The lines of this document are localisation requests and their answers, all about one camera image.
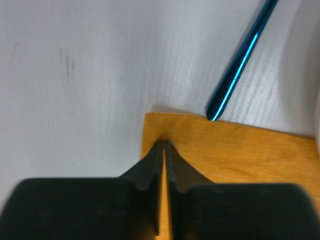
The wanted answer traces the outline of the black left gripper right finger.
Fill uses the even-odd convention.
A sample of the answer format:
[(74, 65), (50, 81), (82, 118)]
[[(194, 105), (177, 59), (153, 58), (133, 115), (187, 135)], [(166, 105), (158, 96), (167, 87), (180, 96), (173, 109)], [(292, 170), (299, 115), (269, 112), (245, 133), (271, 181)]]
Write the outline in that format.
[(292, 183), (215, 183), (165, 144), (174, 240), (317, 240), (320, 219)]

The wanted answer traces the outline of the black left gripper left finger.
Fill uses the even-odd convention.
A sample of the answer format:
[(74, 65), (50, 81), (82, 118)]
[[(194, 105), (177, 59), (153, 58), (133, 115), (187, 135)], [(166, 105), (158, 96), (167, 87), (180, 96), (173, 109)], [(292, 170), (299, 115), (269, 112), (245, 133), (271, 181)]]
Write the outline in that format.
[(163, 144), (118, 177), (28, 178), (0, 214), (3, 240), (154, 240), (160, 233)]

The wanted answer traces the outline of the orange Mickey Mouse placemat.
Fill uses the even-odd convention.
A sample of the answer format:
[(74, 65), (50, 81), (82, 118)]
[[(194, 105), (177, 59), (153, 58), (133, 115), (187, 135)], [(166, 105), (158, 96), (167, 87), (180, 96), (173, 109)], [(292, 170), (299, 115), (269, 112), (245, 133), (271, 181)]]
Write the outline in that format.
[(320, 158), (314, 139), (190, 114), (149, 112), (142, 153), (157, 139), (173, 141), (212, 181), (297, 183), (320, 203)]

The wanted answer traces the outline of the blue metallic spoon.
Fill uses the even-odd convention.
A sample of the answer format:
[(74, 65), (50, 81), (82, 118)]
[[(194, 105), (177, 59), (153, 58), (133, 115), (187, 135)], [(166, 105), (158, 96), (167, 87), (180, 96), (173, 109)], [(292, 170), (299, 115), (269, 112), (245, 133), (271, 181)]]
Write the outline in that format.
[(277, 3), (276, 0), (267, 0), (265, 2), (245, 39), (238, 48), (238, 51), (222, 76), (212, 97), (208, 101), (206, 117), (209, 121), (217, 121), (224, 113), (248, 60), (250, 59)]

